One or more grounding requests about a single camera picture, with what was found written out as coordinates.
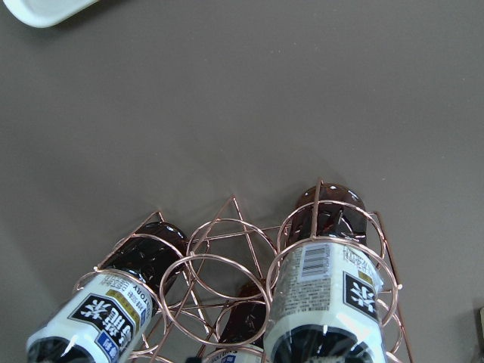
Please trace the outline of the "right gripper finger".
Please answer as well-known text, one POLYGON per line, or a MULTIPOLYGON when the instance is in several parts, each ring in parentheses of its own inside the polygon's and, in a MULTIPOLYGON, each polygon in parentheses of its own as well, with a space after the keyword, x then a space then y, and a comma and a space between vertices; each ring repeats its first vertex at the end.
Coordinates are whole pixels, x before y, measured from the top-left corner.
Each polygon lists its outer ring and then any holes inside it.
POLYGON ((473 357, 475 363, 483 363, 483 311, 484 308, 478 308, 476 313, 477 348, 473 357))

